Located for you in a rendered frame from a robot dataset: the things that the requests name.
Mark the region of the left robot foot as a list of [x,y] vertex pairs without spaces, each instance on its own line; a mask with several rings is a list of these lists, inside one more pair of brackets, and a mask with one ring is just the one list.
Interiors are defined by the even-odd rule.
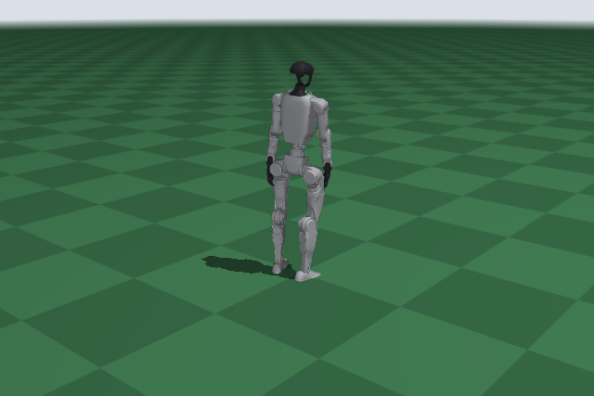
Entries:
[[282,264],[278,262],[275,262],[273,264],[273,268],[272,268],[272,273],[273,274],[280,274],[282,272],[282,270],[287,267],[289,264],[289,261],[287,259],[282,259]]

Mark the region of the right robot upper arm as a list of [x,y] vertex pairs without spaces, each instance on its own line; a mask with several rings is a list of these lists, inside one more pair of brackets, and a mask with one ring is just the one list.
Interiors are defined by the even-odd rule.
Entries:
[[317,138],[320,140],[327,140],[327,132],[328,132],[328,125],[329,125],[329,118],[328,118],[328,109],[329,104],[323,98],[313,97],[311,100],[311,107],[316,113],[316,121],[317,121]]

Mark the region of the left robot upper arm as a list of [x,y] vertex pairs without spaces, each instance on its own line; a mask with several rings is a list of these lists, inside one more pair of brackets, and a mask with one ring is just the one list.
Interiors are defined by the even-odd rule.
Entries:
[[284,93],[275,94],[272,97],[272,129],[271,134],[282,134],[280,127],[280,104]]

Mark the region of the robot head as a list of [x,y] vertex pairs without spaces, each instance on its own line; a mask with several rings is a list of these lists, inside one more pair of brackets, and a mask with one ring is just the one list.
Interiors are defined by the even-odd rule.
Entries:
[[[294,90],[289,93],[290,96],[306,96],[305,87],[311,83],[313,72],[313,66],[304,61],[298,61],[291,66],[290,73],[296,74],[298,82],[295,84]],[[303,84],[300,77],[303,77],[305,74],[309,75],[309,81]]]

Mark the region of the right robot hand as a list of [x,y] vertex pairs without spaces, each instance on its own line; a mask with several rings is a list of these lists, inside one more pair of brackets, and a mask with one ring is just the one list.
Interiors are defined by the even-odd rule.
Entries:
[[329,177],[330,177],[330,170],[332,169],[332,167],[330,167],[330,163],[326,162],[325,163],[325,168],[323,167],[323,170],[325,171],[323,173],[323,175],[325,176],[324,178],[324,188],[326,188],[328,186],[328,182],[329,182]]

